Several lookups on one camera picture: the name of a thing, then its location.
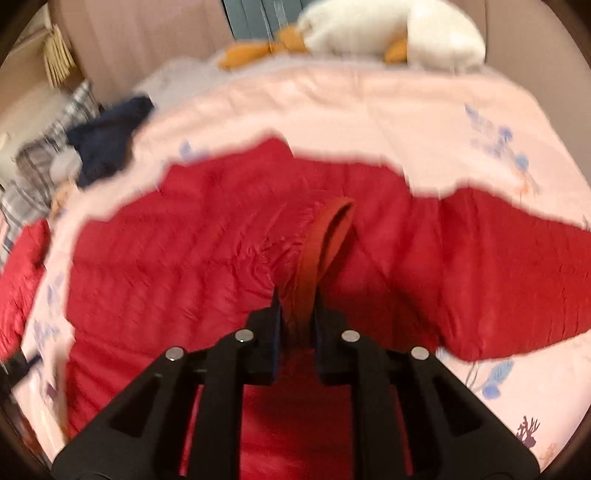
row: stuffed animal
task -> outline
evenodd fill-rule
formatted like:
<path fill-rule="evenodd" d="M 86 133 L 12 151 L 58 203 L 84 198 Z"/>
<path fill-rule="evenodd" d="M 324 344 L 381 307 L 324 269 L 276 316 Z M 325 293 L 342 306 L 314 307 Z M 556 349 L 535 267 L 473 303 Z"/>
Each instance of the stuffed animal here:
<path fill-rule="evenodd" d="M 237 43 L 219 67 L 232 70 L 277 52 L 378 56 L 461 73 L 484 63 L 474 22 L 446 0 L 318 0 L 277 40 Z"/>

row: plaid fabric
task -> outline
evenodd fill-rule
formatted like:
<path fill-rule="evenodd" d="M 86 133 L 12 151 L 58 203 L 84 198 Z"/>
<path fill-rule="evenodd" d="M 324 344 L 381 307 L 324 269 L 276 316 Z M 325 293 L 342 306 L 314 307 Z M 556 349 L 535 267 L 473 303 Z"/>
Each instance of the plaid fabric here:
<path fill-rule="evenodd" d="M 6 222 L 6 217 L 0 212 L 0 257 L 2 257 L 1 252 L 4 250 L 4 239 L 6 238 L 7 232 L 8 224 Z"/>
<path fill-rule="evenodd" d="M 44 135 L 19 151 L 16 158 L 19 176 L 10 182 L 0 201 L 1 212 L 8 224 L 4 240 L 0 239 L 0 271 L 22 228 L 49 215 L 51 198 L 56 191 L 50 176 L 51 162 L 67 145 L 66 131 L 99 114 L 99 106 L 90 92 L 90 82 L 86 80 L 74 91 L 68 105 Z"/>
<path fill-rule="evenodd" d="M 45 204 L 51 204 L 56 186 L 51 180 L 50 167 L 59 149 L 49 137 L 42 137 L 21 148 L 15 160 L 17 168 L 27 183 L 37 189 Z"/>
<path fill-rule="evenodd" d="M 85 80 L 72 93 L 70 103 L 45 131 L 45 137 L 54 142 L 56 149 L 60 151 L 67 145 L 66 132 L 70 128 L 84 124 L 99 114 L 99 105 L 90 91 L 90 80 Z"/>
<path fill-rule="evenodd" d="M 2 213 L 8 224 L 6 236 L 0 248 L 0 271 L 10 254 L 12 246 L 17 241 L 25 225 L 30 225 L 49 215 L 50 208 L 45 203 L 41 193 L 27 184 L 22 178 L 13 180 L 0 200 Z"/>

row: sleeping bag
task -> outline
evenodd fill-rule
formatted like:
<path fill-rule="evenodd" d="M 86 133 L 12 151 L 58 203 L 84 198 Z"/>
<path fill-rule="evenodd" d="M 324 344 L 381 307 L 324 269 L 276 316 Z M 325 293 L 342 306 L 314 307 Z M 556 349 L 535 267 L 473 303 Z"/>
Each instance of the sleeping bag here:
<path fill-rule="evenodd" d="M 67 303 L 71 434 L 167 347 L 242 328 L 274 286 L 303 347 L 317 284 L 352 327 L 401 351 L 508 356 L 591 327 L 591 233 L 470 187 L 413 196 L 386 167 L 322 160 L 271 139 L 173 166 L 83 228 Z M 349 409 L 309 351 L 293 353 L 276 387 L 245 389 L 242 478 L 350 477 Z"/>

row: dark blue garment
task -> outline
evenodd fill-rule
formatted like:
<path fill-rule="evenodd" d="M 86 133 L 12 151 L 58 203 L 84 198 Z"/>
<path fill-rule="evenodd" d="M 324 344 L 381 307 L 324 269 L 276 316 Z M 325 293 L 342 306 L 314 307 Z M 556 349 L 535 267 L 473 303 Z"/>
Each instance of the dark blue garment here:
<path fill-rule="evenodd" d="M 125 166 L 127 142 L 154 108 L 139 96 L 106 110 L 100 117 L 68 130 L 68 143 L 82 159 L 79 187 L 114 175 Z"/>

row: tassel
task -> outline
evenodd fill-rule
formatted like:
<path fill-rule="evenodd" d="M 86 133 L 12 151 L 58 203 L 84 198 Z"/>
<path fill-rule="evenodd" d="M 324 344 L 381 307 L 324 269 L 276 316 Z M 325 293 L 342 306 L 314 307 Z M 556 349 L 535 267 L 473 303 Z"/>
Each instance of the tassel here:
<path fill-rule="evenodd" d="M 60 27 L 53 25 L 53 32 L 45 41 L 44 47 L 45 71 L 52 88 L 63 84 L 70 74 L 76 70 L 76 64 L 64 38 Z"/>

